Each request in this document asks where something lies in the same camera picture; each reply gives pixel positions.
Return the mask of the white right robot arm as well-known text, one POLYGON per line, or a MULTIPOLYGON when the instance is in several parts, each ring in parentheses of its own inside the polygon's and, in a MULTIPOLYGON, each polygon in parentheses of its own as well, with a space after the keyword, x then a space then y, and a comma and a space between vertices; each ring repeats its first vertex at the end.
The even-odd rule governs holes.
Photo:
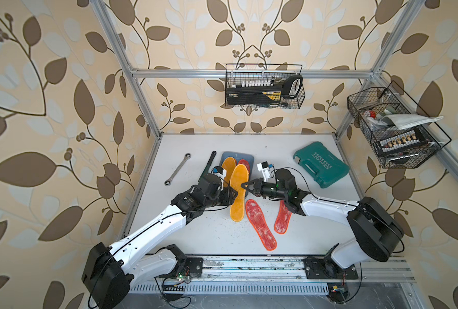
POLYGON ((323 198, 299 189, 295 177, 286 169, 274 173, 275 181, 266 177, 241 184, 256 197, 282 201, 293 214, 324 218, 347 226, 353 237, 337 243, 323 257, 304 259, 308 279, 358 279, 354 267, 366 260, 386 262, 396 253, 404 230, 374 199, 365 196, 357 202, 323 198))

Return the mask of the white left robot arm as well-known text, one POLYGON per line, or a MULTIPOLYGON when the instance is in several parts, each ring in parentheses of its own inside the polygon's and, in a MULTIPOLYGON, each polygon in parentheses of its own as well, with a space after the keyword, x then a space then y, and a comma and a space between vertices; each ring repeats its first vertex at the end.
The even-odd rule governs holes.
POLYGON ((220 211, 234 204, 239 193, 224 185, 222 176, 205 174, 189 190, 177 194, 153 220, 125 238, 95 245, 87 257, 82 282, 89 308, 114 308, 133 284, 183 269, 186 257, 175 245, 149 252, 172 233, 184 228, 209 208, 220 211))

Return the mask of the yellow insole vertical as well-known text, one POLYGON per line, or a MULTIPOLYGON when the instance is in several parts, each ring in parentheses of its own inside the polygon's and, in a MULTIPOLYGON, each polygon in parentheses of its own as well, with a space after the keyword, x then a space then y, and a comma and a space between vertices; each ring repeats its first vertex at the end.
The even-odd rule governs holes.
POLYGON ((240 222, 244 218, 244 199, 246 190, 242 184, 249 180, 248 169, 244 164, 238 164, 231 176, 230 186, 237 192, 234 203, 230 207, 230 217, 235 222, 240 222))

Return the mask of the yellow insole horizontal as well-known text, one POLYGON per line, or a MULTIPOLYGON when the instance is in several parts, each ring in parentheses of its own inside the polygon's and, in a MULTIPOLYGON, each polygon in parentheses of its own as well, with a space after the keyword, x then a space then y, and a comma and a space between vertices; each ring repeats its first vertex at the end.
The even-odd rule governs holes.
POLYGON ((222 164, 222 168, 226 171, 226 176, 224 178, 224 186, 225 187, 229 186, 230 179, 232 177, 232 174, 234 172, 235 167, 236 167, 235 158, 227 157, 224 160, 224 162, 222 164))

